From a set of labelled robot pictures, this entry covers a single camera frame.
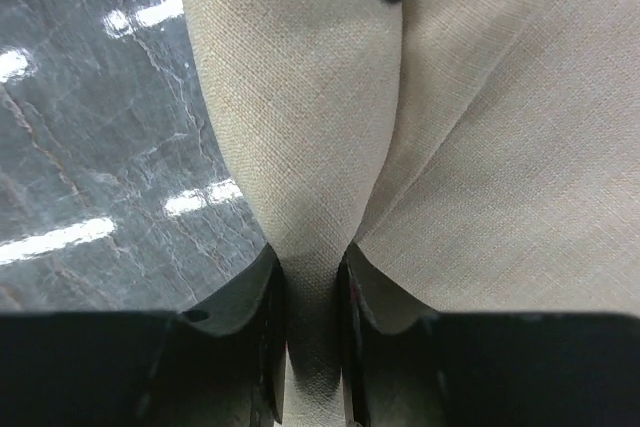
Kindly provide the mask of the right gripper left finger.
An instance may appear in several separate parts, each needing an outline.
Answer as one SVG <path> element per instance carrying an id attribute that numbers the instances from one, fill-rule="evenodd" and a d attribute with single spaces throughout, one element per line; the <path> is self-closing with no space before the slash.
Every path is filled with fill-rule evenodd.
<path id="1" fill-rule="evenodd" d="M 183 317 L 204 345 L 190 358 L 195 391 L 184 426 L 272 426 L 283 417 L 286 285 L 266 246 L 240 274 Z"/>

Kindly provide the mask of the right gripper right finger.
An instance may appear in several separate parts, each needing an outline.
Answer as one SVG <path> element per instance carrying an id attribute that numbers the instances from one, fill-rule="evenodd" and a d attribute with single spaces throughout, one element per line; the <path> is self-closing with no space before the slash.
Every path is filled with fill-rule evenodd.
<path id="1" fill-rule="evenodd" d="M 438 426 L 440 393 L 423 321 L 434 313 L 359 246 L 337 274 L 341 370 L 349 426 Z"/>

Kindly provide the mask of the beige cloth napkin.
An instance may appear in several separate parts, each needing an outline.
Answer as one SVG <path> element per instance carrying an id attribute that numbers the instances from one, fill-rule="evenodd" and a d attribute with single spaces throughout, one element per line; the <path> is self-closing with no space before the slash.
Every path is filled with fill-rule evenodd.
<path id="1" fill-rule="evenodd" d="M 344 424 L 350 242 L 442 310 L 639 310 L 639 0 L 183 0 L 290 290 L 283 422 Z"/>

